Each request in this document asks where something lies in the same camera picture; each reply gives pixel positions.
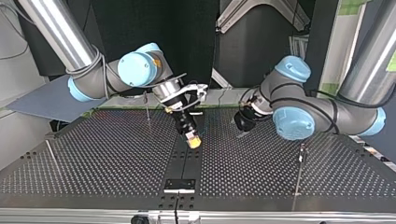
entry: black cable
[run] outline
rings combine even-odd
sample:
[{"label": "black cable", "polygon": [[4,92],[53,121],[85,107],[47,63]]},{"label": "black cable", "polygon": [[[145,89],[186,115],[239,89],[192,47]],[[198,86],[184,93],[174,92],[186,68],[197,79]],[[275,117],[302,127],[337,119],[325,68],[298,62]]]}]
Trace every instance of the black cable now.
[{"label": "black cable", "polygon": [[385,101],[383,101],[383,102],[381,102],[381,103],[379,103],[377,105],[367,105],[367,104],[353,102],[353,101],[350,101],[347,98],[343,97],[342,95],[334,96],[334,95],[331,95],[331,94],[329,94],[329,93],[327,93],[325,91],[311,90],[310,92],[317,92],[317,93],[323,94],[325,96],[333,98],[334,100],[342,102],[342,103],[345,103],[347,105],[354,105],[354,106],[361,107],[361,108],[372,108],[372,109],[375,109],[375,108],[379,108],[381,106],[387,105],[392,100],[393,96],[396,93],[396,84],[393,85],[393,90],[390,93],[390,96],[388,97],[388,99],[386,99]]},{"label": "black cable", "polygon": [[85,31],[85,28],[87,27],[87,22],[88,22],[88,18],[90,16],[90,11],[91,11],[91,0],[89,0],[89,2],[88,2],[88,9],[87,9],[87,13],[85,13],[85,21],[82,26],[82,31]]},{"label": "black cable", "polygon": [[25,49],[24,49],[21,53],[18,53],[18,54],[12,55],[12,56],[7,56],[7,57],[4,57],[4,58],[0,58],[0,60],[7,60],[7,59],[13,59],[13,58],[20,57],[20,56],[22,56],[24,53],[26,53],[26,51],[27,51],[28,49],[29,49],[29,45],[26,44]]},{"label": "black cable", "polygon": [[8,21],[8,23],[11,25],[12,29],[17,33],[18,36],[20,36],[25,42],[26,42],[26,47],[24,48],[24,50],[21,53],[17,53],[15,55],[11,55],[11,56],[7,56],[7,57],[3,57],[0,58],[0,60],[8,60],[8,59],[13,59],[13,58],[17,58],[22,56],[24,53],[26,53],[26,51],[29,49],[29,44],[27,43],[26,39],[24,38],[23,34],[20,33],[17,29],[17,27],[15,27],[15,25],[11,22],[11,20],[8,18],[8,16],[6,15],[6,13],[3,12],[3,10],[0,9],[0,12],[3,14],[3,16],[6,18],[6,20]]},{"label": "black cable", "polygon": [[331,126],[334,127],[334,129],[335,129],[335,134],[339,134],[340,133],[340,130],[339,130],[337,124],[334,122],[334,120],[329,116],[329,114],[327,114],[324,110],[322,110],[317,105],[314,105],[314,104],[312,104],[310,102],[307,102],[305,100],[302,100],[302,99],[297,99],[297,98],[292,98],[292,97],[284,97],[284,98],[278,98],[278,99],[274,100],[273,102],[270,103],[270,106],[272,107],[272,105],[274,103],[278,103],[278,102],[281,102],[281,101],[295,101],[295,102],[299,102],[299,103],[311,106],[312,108],[314,108],[318,112],[320,112],[326,119],[329,120]]},{"label": "black cable", "polygon": [[[330,103],[332,103],[332,121],[334,121],[334,123],[337,123],[338,120],[338,106],[335,103],[335,101],[333,99],[329,100]],[[325,133],[329,132],[332,130],[332,125],[325,131]]]}]

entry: green object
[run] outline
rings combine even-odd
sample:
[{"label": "green object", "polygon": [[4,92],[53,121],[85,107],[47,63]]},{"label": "green object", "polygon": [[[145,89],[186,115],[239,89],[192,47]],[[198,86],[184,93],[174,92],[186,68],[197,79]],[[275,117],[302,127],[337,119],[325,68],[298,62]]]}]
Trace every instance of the green object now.
[{"label": "green object", "polygon": [[361,5],[369,2],[370,0],[341,0],[339,16],[345,15],[358,15]]},{"label": "green object", "polygon": [[396,72],[396,51],[393,53],[392,58],[387,67],[388,72]]},{"label": "green object", "polygon": [[323,83],[321,85],[320,90],[321,91],[326,91],[327,93],[331,94],[331,95],[335,95],[338,91],[338,87],[340,85],[338,83]]}]

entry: wall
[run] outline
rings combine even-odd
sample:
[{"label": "wall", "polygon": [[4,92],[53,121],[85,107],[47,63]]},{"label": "wall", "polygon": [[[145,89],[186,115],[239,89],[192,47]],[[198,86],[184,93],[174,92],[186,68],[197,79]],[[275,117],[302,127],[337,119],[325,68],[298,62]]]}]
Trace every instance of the wall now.
[{"label": "wall", "polygon": [[[15,15],[2,8],[14,26],[21,31]],[[16,55],[26,47],[26,42],[11,28],[0,13],[0,169],[15,161],[22,153],[43,141],[50,131],[49,121],[14,113],[5,106],[25,93],[43,84],[45,80],[38,74],[32,54],[27,50],[13,59],[3,59]]]}]

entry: gray panel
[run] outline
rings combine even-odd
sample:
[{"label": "gray panel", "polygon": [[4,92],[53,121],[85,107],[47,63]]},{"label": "gray panel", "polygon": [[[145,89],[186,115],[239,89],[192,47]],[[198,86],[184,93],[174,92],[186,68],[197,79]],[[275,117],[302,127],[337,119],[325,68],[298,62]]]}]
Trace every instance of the gray panel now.
[{"label": "gray panel", "polygon": [[206,110],[202,156],[188,161],[183,174],[196,178],[199,187],[194,195],[184,196],[185,208],[396,212],[396,174],[343,135],[318,133],[304,141],[308,160],[301,195],[293,197],[302,142],[281,139],[271,121],[236,138],[239,132],[230,122],[235,112]]},{"label": "gray panel", "polygon": [[163,185],[182,166],[171,165],[179,138],[170,124],[160,110],[150,122],[144,110],[96,112],[50,142],[56,160],[44,147],[0,173],[0,206],[173,209]]},{"label": "gray panel", "polygon": [[[222,10],[229,1],[220,1]],[[251,87],[290,54],[292,25],[270,6],[257,6],[219,35],[215,68],[234,87]]]},{"label": "gray panel", "polygon": [[59,77],[27,93],[7,105],[7,108],[46,119],[72,122],[82,113],[99,106],[105,101],[105,99],[85,103],[77,101],[69,92],[67,79],[69,79],[69,76]]}]

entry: aluminum frame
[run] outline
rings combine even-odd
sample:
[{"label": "aluminum frame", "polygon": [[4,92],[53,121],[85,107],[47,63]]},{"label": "aluminum frame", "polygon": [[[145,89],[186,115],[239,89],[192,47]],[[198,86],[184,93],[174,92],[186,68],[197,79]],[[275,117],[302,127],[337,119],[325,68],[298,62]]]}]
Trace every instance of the aluminum frame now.
[{"label": "aluminum frame", "polygon": [[247,14],[248,11],[259,5],[274,7],[298,31],[302,31],[310,22],[301,6],[297,5],[297,0],[233,0],[217,21],[218,31],[225,34],[237,21]]}]

